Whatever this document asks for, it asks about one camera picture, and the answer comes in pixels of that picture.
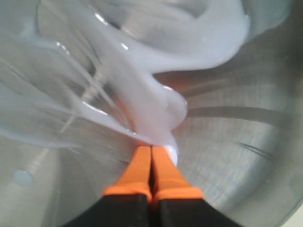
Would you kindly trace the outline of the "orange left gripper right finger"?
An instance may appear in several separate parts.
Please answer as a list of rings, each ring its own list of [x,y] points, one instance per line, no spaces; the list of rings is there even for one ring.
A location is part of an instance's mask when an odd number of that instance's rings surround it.
[[[163,147],[151,149],[154,176],[153,205],[160,227],[239,227],[205,201],[201,189],[191,185]]]

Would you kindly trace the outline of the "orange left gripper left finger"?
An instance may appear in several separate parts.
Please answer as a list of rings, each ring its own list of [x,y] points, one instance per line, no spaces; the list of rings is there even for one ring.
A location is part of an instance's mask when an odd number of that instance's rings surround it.
[[[151,148],[139,146],[120,178],[66,227],[148,227]]]

